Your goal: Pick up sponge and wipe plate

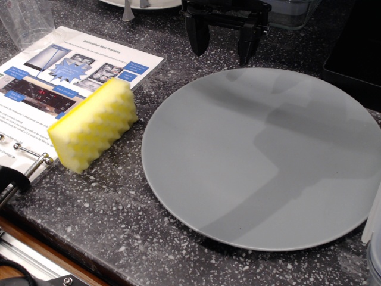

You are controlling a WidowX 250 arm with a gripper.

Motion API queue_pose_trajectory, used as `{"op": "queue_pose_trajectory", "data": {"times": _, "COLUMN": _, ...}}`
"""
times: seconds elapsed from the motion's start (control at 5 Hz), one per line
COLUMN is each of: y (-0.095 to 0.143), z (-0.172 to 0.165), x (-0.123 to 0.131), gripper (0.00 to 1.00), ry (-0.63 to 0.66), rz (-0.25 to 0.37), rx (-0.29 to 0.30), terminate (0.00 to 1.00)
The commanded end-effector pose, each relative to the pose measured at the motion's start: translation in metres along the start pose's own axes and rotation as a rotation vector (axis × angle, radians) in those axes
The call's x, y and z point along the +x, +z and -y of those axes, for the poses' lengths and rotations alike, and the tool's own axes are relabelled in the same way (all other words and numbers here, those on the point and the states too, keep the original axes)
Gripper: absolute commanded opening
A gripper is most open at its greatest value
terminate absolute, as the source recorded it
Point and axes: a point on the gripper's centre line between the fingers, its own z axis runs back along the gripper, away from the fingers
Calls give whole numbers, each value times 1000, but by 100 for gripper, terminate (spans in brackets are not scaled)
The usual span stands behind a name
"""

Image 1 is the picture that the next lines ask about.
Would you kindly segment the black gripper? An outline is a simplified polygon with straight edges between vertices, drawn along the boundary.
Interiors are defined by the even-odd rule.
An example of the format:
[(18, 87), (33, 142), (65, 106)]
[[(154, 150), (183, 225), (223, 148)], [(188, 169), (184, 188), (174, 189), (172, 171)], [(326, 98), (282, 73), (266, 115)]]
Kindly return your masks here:
[(209, 45), (210, 26), (239, 30), (239, 65), (255, 54), (268, 28), (271, 5), (263, 1), (182, 1), (181, 12), (192, 51), (201, 56)]

